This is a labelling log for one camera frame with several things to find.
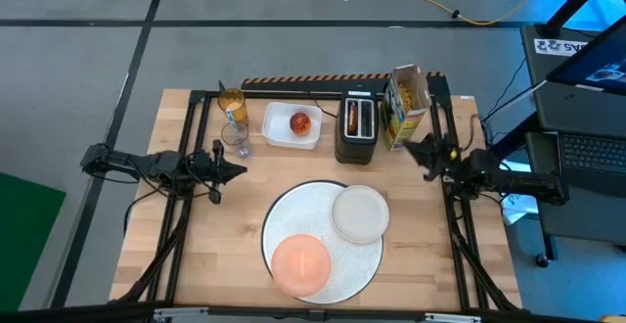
black toaster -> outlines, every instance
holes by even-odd
[[[379,109],[371,92],[350,91],[341,96],[335,124],[338,162],[368,164],[379,137]]]

concrete floor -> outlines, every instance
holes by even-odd
[[[441,1],[463,6],[468,17],[488,20],[520,0]],[[510,21],[544,21],[563,1],[531,0]],[[0,0],[0,20],[142,20],[150,2]],[[603,11],[603,3],[590,2],[569,25],[606,27],[613,15]],[[161,0],[156,18],[449,20],[417,0]],[[139,27],[0,26],[0,152],[10,156],[0,160],[0,170],[67,192],[22,302],[24,309],[49,302],[88,183],[78,162],[89,144],[104,137],[139,32]],[[452,93],[475,96],[479,112],[485,114],[522,59],[514,28],[153,28],[116,148],[145,153],[165,88],[213,89],[218,79],[237,86],[252,76],[389,71],[417,62],[425,69],[445,71]],[[523,69],[509,95],[528,84]],[[491,127],[508,130],[531,109],[530,101],[523,102],[514,117]],[[67,304],[108,299],[122,242],[122,217],[134,194],[133,186],[105,184]],[[542,251],[539,223],[522,220],[508,229],[508,236],[525,308],[587,319],[626,313],[626,254],[606,244],[557,239],[561,260],[538,269],[532,257]]]

sticker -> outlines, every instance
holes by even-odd
[[[572,56],[587,45],[586,42],[556,39],[535,39],[535,52],[544,55]]]
[[[369,96],[372,95],[372,93],[370,93],[370,92],[359,92],[359,91],[348,91],[348,95],[369,97]]]

wooden tabletop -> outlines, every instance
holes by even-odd
[[[164,91],[148,153],[178,148],[189,95],[189,90]],[[472,97],[455,96],[452,100],[459,139],[464,145],[470,138],[470,122],[476,131],[480,131],[478,121],[470,118],[476,113],[476,104]],[[247,166],[248,172],[222,188],[221,205],[214,205],[205,198],[198,198],[193,203],[176,303],[314,306],[283,294],[274,284],[261,255],[260,235],[267,210],[286,190],[308,180],[331,179],[347,185],[367,185],[379,191],[388,203],[390,219],[383,236],[382,262],[372,283],[356,297],[330,306],[458,310],[459,298],[440,181],[424,182],[425,169],[417,166],[404,151],[387,151],[382,138],[379,138],[370,164],[337,162],[334,154],[335,120],[327,115],[324,115],[320,141],[315,150],[269,146],[261,135],[261,124],[265,107],[272,101],[276,100],[246,101],[252,156],[240,160],[228,149],[225,153],[227,161]],[[289,102],[314,105],[307,100]],[[338,107],[338,101],[319,103],[332,113]],[[188,153],[194,145],[199,115],[200,105],[195,114]],[[210,151],[213,139],[220,138],[226,122],[216,100],[212,100],[204,137],[206,150]],[[426,115],[413,139],[422,140],[430,130],[430,117]],[[481,133],[475,133],[472,147],[484,147]],[[150,191],[148,186],[141,185],[137,197]],[[498,287],[520,306],[500,209],[487,199],[471,202],[471,207],[481,261]],[[112,284],[112,299],[126,293],[153,259],[164,208],[165,198],[160,195],[151,196],[134,207]],[[167,262],[160,280],[159,298],[164,296],[168,267]],[[467,264],[466,276],[470,302],[476,306],[471,270]]]

monitor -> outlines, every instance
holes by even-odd
[[[626,16],[550,72],[548,80],[626,95]]]

